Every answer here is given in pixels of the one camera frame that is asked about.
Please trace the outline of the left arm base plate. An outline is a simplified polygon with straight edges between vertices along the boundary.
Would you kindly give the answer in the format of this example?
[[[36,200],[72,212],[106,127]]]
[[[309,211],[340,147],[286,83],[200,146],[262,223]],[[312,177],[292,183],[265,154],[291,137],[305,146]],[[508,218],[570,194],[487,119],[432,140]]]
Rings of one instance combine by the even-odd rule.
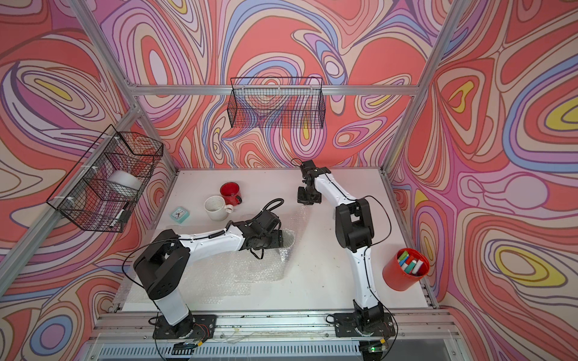
[[[171,326],[163,315],[152,317],[149,323],[154,327],[153,337],[156,340],[207,341],[215,334],[216,321],[215,314],[190,314],[175,326]]]

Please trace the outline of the clear bubble wrap sheet top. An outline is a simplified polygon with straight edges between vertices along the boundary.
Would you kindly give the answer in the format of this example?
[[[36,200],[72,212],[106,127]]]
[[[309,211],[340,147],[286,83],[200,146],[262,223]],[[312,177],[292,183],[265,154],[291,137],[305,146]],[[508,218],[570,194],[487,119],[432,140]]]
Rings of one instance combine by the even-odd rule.
[[[278,248],[264,251],[262,260],[256,259],[250,251],[236,251],[218,254],[204,260],[196,261],[192,271],[215,283],[263,283],[279,281],[289,267],[309,223],[310,212],[304,207],[291,213],[280,215],[281,229],[292,230],[296,240],[292,248]]]

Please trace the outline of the lavender ceramic mug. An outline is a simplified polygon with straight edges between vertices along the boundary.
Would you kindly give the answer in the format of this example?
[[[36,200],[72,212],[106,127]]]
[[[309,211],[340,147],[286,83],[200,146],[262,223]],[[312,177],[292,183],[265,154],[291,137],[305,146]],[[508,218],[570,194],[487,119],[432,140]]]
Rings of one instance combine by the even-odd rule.
[[[294,231],[284,229],[281,231],[282,235],[282,248],[292,248],[294,246],[296,236]]]

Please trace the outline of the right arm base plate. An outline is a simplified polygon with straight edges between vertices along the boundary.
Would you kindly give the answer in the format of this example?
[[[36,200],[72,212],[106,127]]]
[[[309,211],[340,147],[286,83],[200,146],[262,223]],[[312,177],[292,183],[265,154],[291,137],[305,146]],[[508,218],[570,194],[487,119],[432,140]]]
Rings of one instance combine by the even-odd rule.
[[[396,329],[391,314],[381,314],[365,318],[356,313],[335,313],[326,316],[326,322],[334,326],[338,338],[379,337],[384,339],[396,335]]]

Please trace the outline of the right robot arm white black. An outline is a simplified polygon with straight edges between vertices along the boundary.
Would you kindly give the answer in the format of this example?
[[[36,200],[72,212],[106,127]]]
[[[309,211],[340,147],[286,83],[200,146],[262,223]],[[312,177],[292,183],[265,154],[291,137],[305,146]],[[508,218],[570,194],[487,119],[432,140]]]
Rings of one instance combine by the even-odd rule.
[[[353,197],[331,174],[311,160],[301,162],[302,187],[297,191],[297,202],[302,205],[320,204],[324,199],[334,207],[335,234],[341,248],[347,250],[355,281],[353,322],[359,332],[385,320],[384,306],[375,292],[375,281],[370,275],[370,248],[375,230],[370,204]]]

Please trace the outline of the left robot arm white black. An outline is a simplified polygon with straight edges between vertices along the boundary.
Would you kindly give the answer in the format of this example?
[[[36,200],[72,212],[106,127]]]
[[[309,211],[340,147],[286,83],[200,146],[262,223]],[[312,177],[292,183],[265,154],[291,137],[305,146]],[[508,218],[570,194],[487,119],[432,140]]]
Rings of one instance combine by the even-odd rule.
[[[160,312],[158,324],[168,326],[167,331],[161,333],[163,338],[186,338],[196,327],[210,334],[195,321],[179,291],[186,267],[198,260],[236,251],[249,251],[261,260],[265,250],[283,248],[281,219],[274,213],[283,204],[282,198],[273,199],[253,218],[230,221],[222,230],[192,235],[166,230],[146,246],[132,267],[141,287]]]

